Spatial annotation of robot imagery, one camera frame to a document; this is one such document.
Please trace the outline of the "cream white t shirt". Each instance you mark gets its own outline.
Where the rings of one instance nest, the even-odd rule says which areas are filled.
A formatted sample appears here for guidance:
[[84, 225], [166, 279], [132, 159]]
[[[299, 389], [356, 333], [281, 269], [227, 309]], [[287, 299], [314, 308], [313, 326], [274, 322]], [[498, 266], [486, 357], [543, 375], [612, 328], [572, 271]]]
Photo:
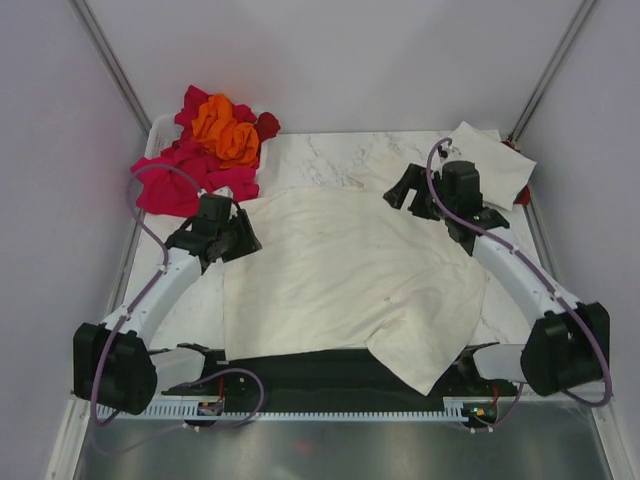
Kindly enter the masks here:
[[294, 188], [244, 209], [261, 249], [225, 272], [228, 359], [361, 346], [427, 394], [472, 339], [485, 271], [443, 224], [353, 189]]

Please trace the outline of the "magenta pink t shirt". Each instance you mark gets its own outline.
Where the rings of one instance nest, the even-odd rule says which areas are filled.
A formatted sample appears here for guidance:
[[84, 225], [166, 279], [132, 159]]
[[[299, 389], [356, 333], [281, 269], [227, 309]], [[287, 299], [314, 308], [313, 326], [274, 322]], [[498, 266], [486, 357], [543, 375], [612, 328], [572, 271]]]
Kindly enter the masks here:
[[244, 104], [233, 103], [234, 116], [240, 122], [250, 122], [260, 140], [259, 160], [253, 168], [221, 169], [220, 161], [192, 139], [191, 122], [209, 96], [214, 95], [191, 85], [184, 95], [181, 110], [175, 115], [176, 124], [183, 127], [178, 140], [154, 158], [142, 157], [131, 167], [142, 185], [136, 206], [151, 214], [188, 217], [198, 208], [197, 193], [214, 192], [227, 187], [232, 197], [243, 202], [258, 197], [260, 187], [256, 171], [264, 141], [262, 119]]

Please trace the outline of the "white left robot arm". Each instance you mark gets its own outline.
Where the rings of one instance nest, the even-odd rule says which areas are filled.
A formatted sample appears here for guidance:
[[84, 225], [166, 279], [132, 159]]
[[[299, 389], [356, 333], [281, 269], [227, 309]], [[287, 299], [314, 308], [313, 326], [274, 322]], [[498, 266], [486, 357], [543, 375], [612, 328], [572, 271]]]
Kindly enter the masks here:
[[261, 250], [248, 213], [223, 187], [200, 192], [195, 215], [159, 243], [161, 261], [147, 283], [97, 324], [84, 323], [72, 340], [73, 392], [89, 403], [98, 425], [102, 407], [112, 416], [139, 415], [174, 387], [208, 393], [219, 369], [204, 348], [179, 344], [152, 349], [159, 327], [183, 294], [213, 265]]

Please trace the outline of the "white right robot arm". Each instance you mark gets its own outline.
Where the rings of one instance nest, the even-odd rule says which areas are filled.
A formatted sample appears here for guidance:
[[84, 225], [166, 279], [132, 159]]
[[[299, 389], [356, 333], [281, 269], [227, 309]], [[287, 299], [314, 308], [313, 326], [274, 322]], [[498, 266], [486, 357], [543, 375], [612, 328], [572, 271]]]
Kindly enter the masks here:
[[523, 345], [468, 348], [457, 371], [465, 391], [481, 393], [504, 380], [549, 396], [608, 379], [607, 310], [582, 302], [524, 252], [509, 221], [484, 204], [473, 163], [451, 161], [433, 174], [410, 164], [383, 198], [394, 209], [443, 221], [449, 237], [498, 280], [530, 325]]

